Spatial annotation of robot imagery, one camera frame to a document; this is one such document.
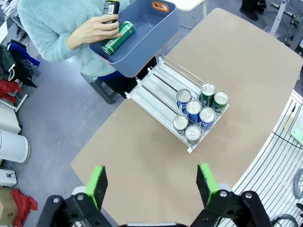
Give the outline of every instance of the metal wire rack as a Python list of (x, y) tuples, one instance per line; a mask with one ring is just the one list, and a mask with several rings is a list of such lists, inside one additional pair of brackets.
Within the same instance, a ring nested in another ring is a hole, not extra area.
[[(153, 69), (149, 69), (148, 75), (143, 80), (137, 81), (138, 86), (126, 96), (133, 99), (183, 141), (188, 146), (187, 151), (191, 153), (209, 130), (202, 131), (201, 139), (194, 145), (191, 145), (185, 136), (175, 131), (173, 120), (177, 115), (183, 114), (177, 107), (176, 95), (179, 90), (186, 88), (190, 91), (192, 98), (199, 101), (200, 87), (204, 81), (163, 55), (159, 57), (159, 63)], [(214, 125), (228, 107), (229, 104), (221, 114), (216, 114)]]

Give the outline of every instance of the cardboard box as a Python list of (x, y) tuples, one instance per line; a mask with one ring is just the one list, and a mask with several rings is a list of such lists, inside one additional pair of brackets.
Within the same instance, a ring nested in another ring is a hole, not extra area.
[(18, 214), (11, 192), (11, 188), (0, 188), (0, 225), (12, 225)]

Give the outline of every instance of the green beer can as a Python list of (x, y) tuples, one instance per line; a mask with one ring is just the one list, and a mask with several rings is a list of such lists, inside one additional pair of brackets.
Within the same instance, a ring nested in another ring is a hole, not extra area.
[(125, 21), (119, 28), (119, 33), (122, 34), (119, 38), (109, 39), (105, 41), (101, 48), (109, 55), (112, 55), (132, 34), (135, 32), (134, 25)]
[(205, 82), (201, 86), (200, 102), (206, 107), (211, 107), (214, 100), (216, 86), (211, 82)]
[(212, 108), (217, 113), (222, 113), (229, 102), (229, 95), (226, 91), (217, 91), (214, 94), (214, 101)]

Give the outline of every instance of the tan table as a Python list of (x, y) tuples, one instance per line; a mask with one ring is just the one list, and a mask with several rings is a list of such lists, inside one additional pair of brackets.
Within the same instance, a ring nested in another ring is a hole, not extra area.
[(119, 223), (177, 221), (190, 225), (203, 205), (198, 163), (230, 186), (251, 164), (277, 122), (302, 59), (259, 28), (213, 10), (168, 55), (229, 92), (230, 108), (189, 154), (187, 147), (132, 100), (124, 101), (71, 166), (86, 184), (106, 165), (103, 203)]

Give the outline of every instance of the white trash can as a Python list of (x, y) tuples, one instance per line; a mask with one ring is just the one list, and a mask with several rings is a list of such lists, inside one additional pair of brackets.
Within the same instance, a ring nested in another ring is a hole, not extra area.
[(29, 155), (30, 143), (27, 138), (0, 130), (0, 158), (23, 163)]

